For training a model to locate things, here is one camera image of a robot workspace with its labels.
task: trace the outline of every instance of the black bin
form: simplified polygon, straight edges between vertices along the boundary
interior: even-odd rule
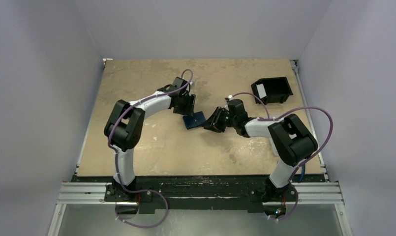
[[[257,85],[263,85],[266,96],[260,97]],[[256,95],[264,104],[268,103],[284,103],[290,95],[293,95],[290,89],[288,79],[286,77],[265,78],[260,79],[251,85],[253,94]]]

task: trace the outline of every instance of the gray wall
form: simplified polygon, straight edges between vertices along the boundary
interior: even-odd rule
[[[75,0],[104,58],[291,58],[331,0]]]
[[[333,0],[300,66],[308,103],[335,120],[324,158],[355,235],[395,236],[396,0]]]
[[[0,0],[0,235],[46,235],[102,73],[72,0]]]

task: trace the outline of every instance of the metal bar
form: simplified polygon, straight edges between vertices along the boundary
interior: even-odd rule
[[[53,215],[52,223],[50,224],[48,236],[59,235],[61,221],[63,220],[64,210],[66,209],[66,204],[57,204]]]
[[[307,106],[304,89],[302,88],[301,80],[299,78],[298,67],[296,66],[296,62],[294,60],[291,60],[290,62],[291,62],[292,69],[295,73],[296,81],[298,82],[299,91],[301,92],[302,102],[304,103],[304,106]],[[311,117],[311,113],[310,113],[309,109],[306,110],[306,116],[308,117],[309,127],[311,128],[312,135],[314,136],[315,139],[317,139],[317,136],[315,133],[315,128],[312,123],[312,117]],[[319,153],[318,157],[319,157],[320,164],[323,164],[324,159],[322,158],[322,154]]]
[[[107,183],[62,183],[58,204],[116,204],[103,200]],[[343,203],[338,183],[294,183],[300,204]],[[118,205],[137,205],[136,202],[118,202]],[[263,205],[276,205],[274,202]]]
[[[335,204],[338,221],[340,223],[341,231],[344,236],[353,236],[350,224],[348,223],[347,215],[345,213],[344,204]]]

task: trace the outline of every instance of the beige table surface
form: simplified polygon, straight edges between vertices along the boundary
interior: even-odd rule
[[[111,176],[115,173],[113,151],[103,134],[106,121],[119,99],[132,101],[171,84],[186,69],[194,72],[194,111],[206,118],[224,98],[241,91],[260,78],[286,76],[293,96],[283,103],[268,104],[276,117],[303,106],[295,75],[288,59],[154,59],[107,61],[92,112],[78,176]],[[249,95],[244,102],[250,117],[265,117],[261,105]],[[308,126],[305,111],[296,112]],[[202,128],[186,130],[182,116],[173,110],[159,112],[144,121],[140,142],[134,150],[136,175],[240,175],[271,174],[279,157],[266,138],[244,138],[233,128],[214,133]],[[306,165],[307,174],[321,173],[319,159]]]

